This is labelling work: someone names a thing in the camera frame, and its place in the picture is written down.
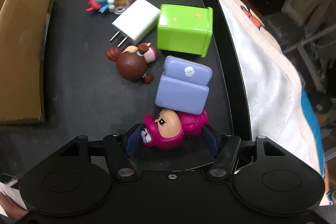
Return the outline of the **person's left hand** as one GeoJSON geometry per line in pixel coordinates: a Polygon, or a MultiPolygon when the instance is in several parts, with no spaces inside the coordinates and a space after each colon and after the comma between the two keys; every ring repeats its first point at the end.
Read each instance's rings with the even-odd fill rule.
{"type": "Polygon", "coordinates": [[[13,220],[20,220],[24,218],[29,212],[22,209],[17,203],[15,203],[9,196],[0,193],[0,204],[9,218],[13,220]]]}

